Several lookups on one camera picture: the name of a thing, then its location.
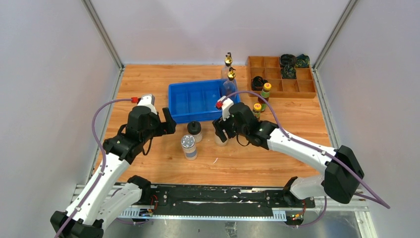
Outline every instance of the yellow lid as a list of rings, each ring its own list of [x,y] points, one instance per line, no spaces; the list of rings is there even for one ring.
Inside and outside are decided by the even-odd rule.
[[[232,68],[232,67],[229,69],[229,72],[227,73],[227,78],[228,79],[230,79],[230,80],[235,79],[236,74],[235,74],[235,72],[233,72],[234,70],[235,69]]]
[[[232,54],[230,52],[227,53],[226,58],[224,59],[224,63],[227,66],[230,66],[232,64],[233,60],[232,60]]]
[[[255,104],[254,104],[254,110],[255,110],[255,111],[261,111],[261,104],[259,104],[259,103],[255,103]]]
[[[264,84],[264,90],[265,91],[270,91],[271,90],[271,83],[265,83]]]

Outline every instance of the cable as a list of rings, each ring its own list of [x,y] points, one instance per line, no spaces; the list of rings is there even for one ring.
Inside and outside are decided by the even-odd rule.
[[[118,191],[120,191],[122,188],[117,188],[115,191],[114,191],[114,193],[112,193],[112,195],[111,195],[111,197],[114,197],[114,195],[118,192]]]
[[[274,112],[274,109],[273,109],[273,107],[270,105],[270,103],[267,101],[267,100],[265,100],[265,98],[264,97],[262,97],[260,94],[258,94],[258,93],[254,93],[254,92],[250,92],[250,91],[237,91],[237,92],[234,92],[234,93],[231,93],[231,94],[229,94],[229,95],[227,95],[227,97],[226,98],[224,98],[221,102],[223,103],[227,98],[230,98],[230,97],[232,97],[232,96],[234,96],[234,95],[236,95],[236,94],[239,94],[239,93],[249,93],[249,94],[253,94],[253,95],[256,95],[257,97],[259,97],[263,102],[265,102],[266,104],[267,104],[267,106],[268,106],[268,108],[270,108],[270,111],[271,111],[271,113],[273,114],[273,117],[274,117],[274,120],[276,121],[276,123],[277,123],[277,125],[278,125],[278,128],[280,129],[280,131],[283,133],[283,135],[284,136],[286,136],[288,139],[290,139],[290,140],[293,140],[294,142],[296,142],[296,143],[298,143],[298,144],[301,144],[301,145],[304,145],[304,146],[306,146],[306,147],[309,147],[309,148],[311,148],[311,149],[314,149],[314,150],[316,150],[316,151],[318,151],[318,152],[320,152],[320,153],[323,153],[323,150],[322,149],[320,149],[320,148],[318,148],[318,147],[315,147],[315,146],[313,146],[313,145],[310,145],[310,144],[308,144],[308,143],[306,143],[306,142],[303,142],[303,141],[300,141],[300,140],[297,140],[297,139],[295,139],[295,138],[293,138],[293,137],[290,137],[290,135],[284,130],[284,128],[281,126],[281,124],[280,124],[280,121],[278,120],[278,118],[277,118],[277,115],[276,115],[276,113]],[[330,159],[332,159],[332,160],[334,160],[335,162],[337,162],[339,165],[341,165],[343,168],[345,168],[363,187],[365,187],[366,188],[366,190],[369,192],[369,193],[371,193],[372,194],[372,196],[374,196],[374,198],[372,198],[372,197],[368,197],[368,196],[365,196],[365,195],[363,195],[363,198],[366,198],[366,199],[368,199],[368,200],[371,200],[371,201],[374,201],[374,202],[376,202],[376,203],[378,203],[378,204],[380,204],[380,205],[382,205],[382,206],[384,206],[384,207],[386,207],[387,209],[390,209],[391,207],[384,201],[384,200],[382,200],[382,198],[380,198],[379,197],[379,195],[377,195],[366,183],[365,183],[365,181],[363,181],[355,172],[353,172],[353,170],[351,170],[346,164],[344,164],[342,161],[340,161],[339,159],[337,159],[337,158],[335,158],[333,155],[331,155],[330,153],[328,153],[328,152],[326,152],[325,153],[325,155],[326,156],[328,156]]]
[[[264,86],[265,83],[268,83],[268,80],[263,79],[263,77],[261,77],[261,76],[255,76],[252,79],[251,88],[254,91],[261,91],[262,87]]]
[[[106,165],[106,152],[104,147],[101,145],[101,141],[99,141],[98,136],[96,135],[95,132],[95,121],[96,121],[96,117],[98,116],[99,112],[104,109],[106,106],[113,104],[113,103],[117,103],[117,102],[123,102],[123,101],[132,101],[132,99],[126,98],[126,99],[115,99],[112,101],[109,101],[105,104],[103,104],[94,114],[93,118],[92,118],[92,133],[93,133],[93,137],[95,138],[96,143],[99,145],[99,149],[102,152],[102,167],[101,167],[101,172],[104,172],[105,170],[105,165]],[[71,219],[73,219],[73,217],[76,215],[77,213],[77,207],[81,207],[83,205],[83,203],[85,203],[86,199],[88,199],[89,195],[92,193],[93,189],[96,187],[96,185],[98,184],[99,180],[101,179],[102,176],[98,175],[94,181],[94,183],[92,184],[92,186],[89,188],[89,190],[86,192],[85,196],[82,197],[82,199],[80,199],[79,204],[77,204],[76,208],[74,209],[74,211],[70,214],[70,216],[67,218],[67,220],[65,220],[65,222],[63,223],[63,225],[61,225],[61,227],[58,229],[57,233],[55,234],[54,238],[58,238],[60,236],[60,234],[63,232],[64,228],[67,226],[67,224],[71,221]]]
[[[154,195],[154,194],[153,194],[153,197],[156,199],[156,202],[155,202],[155,208],[154,208],[154,210],[156,210],[156,208],[158,207],[158,202],[159,202],[159,199],[158,199],[158,197],[156,197],[156,195]]]
[[[301,54],[296,57],[297,68],[308,68],[310,64],[309,56]]]
[[[150,148],[152,147],[152,140],[153,140],[153,137],[152,137],[152,138],[150,138],[150,141],[149,141],[149,147],[148,147],[148,149],[147,149],[147,152],[146,152],[146,153],[144,152],[144,148],[143,148],[143,150],[142,150],[143,155],[147,155],[147,154],[149,153]]]
[[[248,144],[243,145],[239,142],[239,134],[236,134],[236,141],[238,141],[238,144],[242,145],[243,147],[248,146],[250,144],[250,142],[248,141]]]
[[[126,225],[133,225],[133,226],[135,226],[135,225],[142,225],[142,224],[144,224],[144,223],[146,223],[146,222],[148,222],[149,220],[147,220],[147,221],[144,221],[144,222],[126,222],[126,221],[124,221],[124,220],[122,220],[122,219],[120,219],[120,218],[117,218],[116,219],[118,222],[120,222],[120,223],[122,223],[122,224],[126,224]]]
[[[285,65],[280,73],[283,79],[296,79],[296,69],[290,65]]]
[[[302,212],[298,213],[298,214],[300,214],[300,215],[304,215],[304,214],[305,214],[305,212],[306,212],[306,201],[305,201],[305,200],[303,200],[303,204],[304,204],[304,206],[303,206],[303,210],[302,210]]]
[[[153,201],[155,200],[154,198],[153,198],[153,196],[151,196],[151,198],[152,198],[152,201],[151,201],[151,203],[150,203],[150,205],[152,206],[153,205]]]
[[[324,197],[324,200],[325,200],[325,202],[324,202],[324,209],[322,210],[322,212],[320,213],[320,215],[315,220],[313,220],[313,221],[311,221],[311,222],[309,222],[307,224],[300,225],[300,226],[290,226],[290,225],[286,225],[286,224],[283,224],[283,223],[280,223],[280,224],[283,225],[283,226],[288,226],[288,227],[292,227],[292,228],[312,226],[313,224],[319,222],[324,217],[324,215],[325,215],[325,212],[327,210],[327,197]]]
[[[289,65],[291,67],[295,67],[296,64],[296,57],[294,55],[290,54],[284,54],[280,56],[280,66],[284,67],[286,65]]]

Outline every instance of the wooden organizer tray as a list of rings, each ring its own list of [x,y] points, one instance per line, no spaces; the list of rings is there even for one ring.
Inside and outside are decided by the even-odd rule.
[[[295,69],[296,79],[283,79],[280,73],[279,57],[249,56],[247,60],[248,90],[252,91],[252,79],[255,76],[261,76],[271,83],[271,98],[314,98],[316,87],[311,68]]]

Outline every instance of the jar lid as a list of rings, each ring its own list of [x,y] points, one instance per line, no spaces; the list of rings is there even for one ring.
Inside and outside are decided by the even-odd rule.
[[[226,66],[231,66],[232,65],[232,54],[230,52],[227,53],[226,58],[224,59],[224,63]]]
[[[254,110],[255,110],[255,111],[261,111],[261,104],[259,104],[259,103],[255,103],[255,104],[254,104]]]
[[[197,135],[198,133],[201,132],[201,124],[195,120],[191,121],[187,125],[187,130],[188,130],[188,133],[190,133],[191,135]]]
[[[192,148],[194,144],[195,139],[192,135],[184,135],[181,139],[181,145],[186,149]]]
[[[271,83],[265,83],[265,84],[264,84],[264,90],[265,90],[265,91],[269,91],[269,90],[271,90]]]
[[[228,78],[229,80],[231,80],[231,81],[232,81],[233,79],[235,79],[235,76],[236,76],[236,74],[235,74],[234,70],[236,70],[236,69],[234,69],[234,68],[230,67],[229,72],[227,73],[227,78]]]

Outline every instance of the red connector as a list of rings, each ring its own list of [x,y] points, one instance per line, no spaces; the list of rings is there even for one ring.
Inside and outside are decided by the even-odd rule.
[[[132,102],[132,103],[139,103],[139,101],[140,101],[140,100],[139,100],[139,98],[138,98],[138,97],[132,97],[132,98],[131,98],[131,102]]]
[[[216,103],[216,108],[217,109],[221,109],[222,108],[222,106],[223,106],[223,102],[221,102],[221,101],[218,101],[217,103]]]

